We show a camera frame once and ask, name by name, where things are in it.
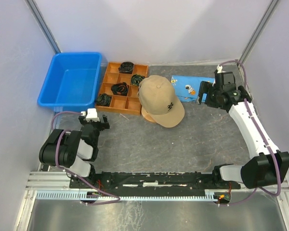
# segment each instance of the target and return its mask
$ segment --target wooden tray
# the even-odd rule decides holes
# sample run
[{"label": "wooden tray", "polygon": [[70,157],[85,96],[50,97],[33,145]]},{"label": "wooden tray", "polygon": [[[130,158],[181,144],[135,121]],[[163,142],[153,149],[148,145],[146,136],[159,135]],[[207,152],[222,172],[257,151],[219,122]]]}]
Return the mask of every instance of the wooden tray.
[{"label": "wooden tray", "polygon": [[[106,93],[110,95],[111,103],[109,107],[97,106],[95,108],[104,112],[117,112],[131,115],[140,115],[141,104],[139,102],[137,92],[138,86],[131,85],[131,77],[135,74],[147,77],[149,67],[146,65],[134,64],[132,74],[120,74],[118,68],[121,63],[110,62],[106,69],[104,79],[99,91],[99,95]],[[127,96],[114,95],[111,86],[117,83],[126,82],[129,85]]]}]

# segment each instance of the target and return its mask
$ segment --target blue folder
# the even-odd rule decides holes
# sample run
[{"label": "blue folder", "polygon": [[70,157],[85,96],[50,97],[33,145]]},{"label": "blue folder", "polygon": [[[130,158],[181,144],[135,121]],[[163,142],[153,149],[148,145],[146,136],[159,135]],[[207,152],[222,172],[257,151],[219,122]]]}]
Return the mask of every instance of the blue folder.
[{"label": "blue folder", "polygon": [[[198,91],[201,81],[213,83],[214,78],[192,77],[192,76],[172,76],[171,84],[175,89],[175,94],[181,102],[195,102],[198,97]],[[203,95],[202,101],[206,100],[206,94]]]}]

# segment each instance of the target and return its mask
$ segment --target cap logo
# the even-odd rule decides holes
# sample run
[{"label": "cap logo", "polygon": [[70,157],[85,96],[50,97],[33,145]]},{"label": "cap logo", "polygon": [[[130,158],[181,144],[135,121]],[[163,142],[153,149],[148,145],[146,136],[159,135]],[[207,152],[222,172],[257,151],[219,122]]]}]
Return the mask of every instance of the cap logo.
[{"label": "cap logo", "polygon": [[168,111],[173,107],[173,103],[168,105]]}]

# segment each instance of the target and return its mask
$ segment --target beige baseball cap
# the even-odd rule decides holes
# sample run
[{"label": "beige baseball cap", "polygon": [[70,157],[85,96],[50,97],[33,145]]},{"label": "beige baseball cap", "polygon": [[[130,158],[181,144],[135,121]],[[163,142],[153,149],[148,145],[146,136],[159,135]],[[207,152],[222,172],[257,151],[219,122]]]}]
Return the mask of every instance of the beige baseball cap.
[{"label": "beige baseball cap", "polygon": [[149,114],[158,124],[166,128],[178,125],[185,115],[172,84],[165,77],[150,76],[139,84],[139,101],[143,116]]}]

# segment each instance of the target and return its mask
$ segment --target white wall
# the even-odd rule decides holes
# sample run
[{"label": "white wall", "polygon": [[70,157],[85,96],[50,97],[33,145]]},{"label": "white wall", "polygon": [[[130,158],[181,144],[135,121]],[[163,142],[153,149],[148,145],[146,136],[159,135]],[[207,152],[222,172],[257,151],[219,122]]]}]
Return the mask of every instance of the white wall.
[{"label": "white wall", "polygon": [[0,0],[0,231],[13,230],[50,129],[37,98],[53,56],[23,0]]},{"label": "white wall", "polygon": [[108,61],[173,64],[239,58],[270,1],[36,3],[63,51],[99,51]]},{"label": "white wall", "polygon": [[265,129],[289,152],[289,0],[280,1],[245,66]]}]

